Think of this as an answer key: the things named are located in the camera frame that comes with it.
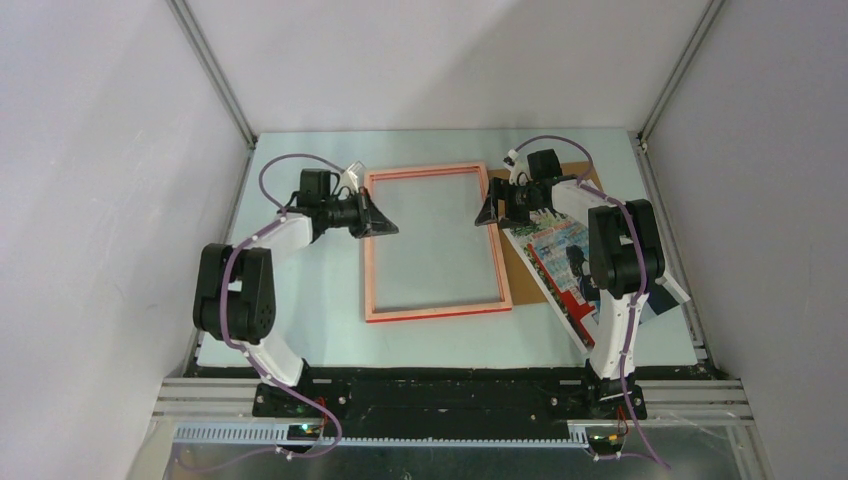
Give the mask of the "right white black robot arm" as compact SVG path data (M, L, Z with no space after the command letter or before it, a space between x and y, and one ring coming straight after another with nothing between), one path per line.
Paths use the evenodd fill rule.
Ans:
M652 204L620 201L599 190L586 173L563 173L552 149L520 156L507 153L506 179L489 182L474 223L514 232L532 224L534 213L564 214L587 229L588 261L581 270L599 292L599 330L589 365L598 380L581 392L585 411L606 418L622 403L620 381L635 369L638 321L649 289L665 273L664 252Z

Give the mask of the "orange wooden picture frame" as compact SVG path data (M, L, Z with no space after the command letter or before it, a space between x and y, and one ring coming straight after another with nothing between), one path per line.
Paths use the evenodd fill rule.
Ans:
M395 169L384 169L369 172L366 178L366 186L373 198L375 182L382 179L414 178L419 176L438 176L460 172L474 171L479 175L480 186L484 196L488 188L487 169L481 162L447 164L436 166L418 166ZM429 318L444 318L463 315L490 314L509 311L513 307L510 287L508 285L507 273L501 248L499 234L495 226L482 226L488 231L492 253L494 255L497 271L498 285L500 287L501 299L494 303L476 305L425 308L423 310L407 310L400 312L378 313L375 307L376 287L375 272L373 267L374 245L373 239L367 238L363 244L364 254L364 318L370 324L420 320Z

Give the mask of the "colourful printed photo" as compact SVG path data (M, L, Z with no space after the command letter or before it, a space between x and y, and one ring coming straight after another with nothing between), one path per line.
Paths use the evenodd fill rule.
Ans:
M505 231L523 257L547 302L582 353L592 349L592 338L599 330L599 292L579 267L588 261L586 227L564 214L539 213L529 227ZM649 291L658 296L651 304L660 315L688 301L688 294L669 274L657 279Z

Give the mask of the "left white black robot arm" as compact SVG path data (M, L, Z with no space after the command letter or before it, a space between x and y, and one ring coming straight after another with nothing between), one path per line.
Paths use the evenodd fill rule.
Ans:
M316 403L315 388L300 379L305 360L273 335L273 267L312 245L330 229L355 239L398 233L374 204L356 162L341 173L304 169L298 189L268 224L235 245L211 243L201 251L193 305L195 327L238 351L268 384L282 384L277 402L292 416Z

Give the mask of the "clear acrylic sheet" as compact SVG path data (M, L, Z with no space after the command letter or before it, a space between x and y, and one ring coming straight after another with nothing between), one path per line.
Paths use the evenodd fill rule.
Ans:
M399 228L373 239L378 313L501 299L476 172L378 180L373 199Z

